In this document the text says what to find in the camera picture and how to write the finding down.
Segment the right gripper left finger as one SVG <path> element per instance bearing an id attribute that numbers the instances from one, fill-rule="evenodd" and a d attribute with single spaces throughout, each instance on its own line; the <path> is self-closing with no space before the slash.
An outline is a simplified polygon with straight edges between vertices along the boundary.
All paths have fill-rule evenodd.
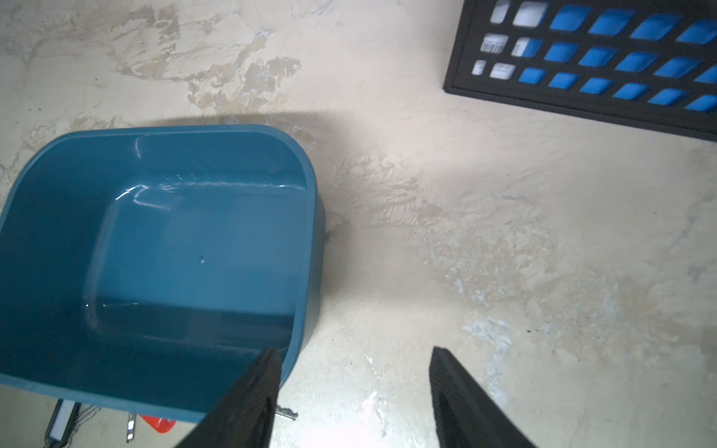
<path id="1" fill-rule="evenodd" d="M 179 446 L 267 447 L 276 416 L 282 360 L 275 348 L 263 350 L 244 375 Z"/>

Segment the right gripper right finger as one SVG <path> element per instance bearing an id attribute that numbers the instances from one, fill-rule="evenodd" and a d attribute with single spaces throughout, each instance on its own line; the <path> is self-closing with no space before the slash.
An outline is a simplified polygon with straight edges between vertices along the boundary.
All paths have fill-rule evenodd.
<path id="1" fill-rule="evenodd" d="M 440 446 L 535 447 L 449 350 L 433 348 L 429 383 Z"/>

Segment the teal plastic storage box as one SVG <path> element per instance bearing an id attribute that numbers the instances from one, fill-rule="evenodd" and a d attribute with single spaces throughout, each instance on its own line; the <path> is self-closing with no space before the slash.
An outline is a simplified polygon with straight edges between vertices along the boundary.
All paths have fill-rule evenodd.
<path id="1" fill-rule="evenodd" d="M 325 213 L 302 147 L 264 125 L 66 134 L 1 216 L 1 381 L 198 422 L 317 324 Z"/>

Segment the black tag key white label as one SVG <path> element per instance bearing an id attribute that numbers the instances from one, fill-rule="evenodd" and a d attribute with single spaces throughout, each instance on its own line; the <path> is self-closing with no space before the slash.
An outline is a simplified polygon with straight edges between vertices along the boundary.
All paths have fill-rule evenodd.
<path id="1" fill-rule="evenodd" d="M 69 447 L 82 424 L 95 416 L 99 406 L 58 399 L 44 436 L 45 448 Z"/>

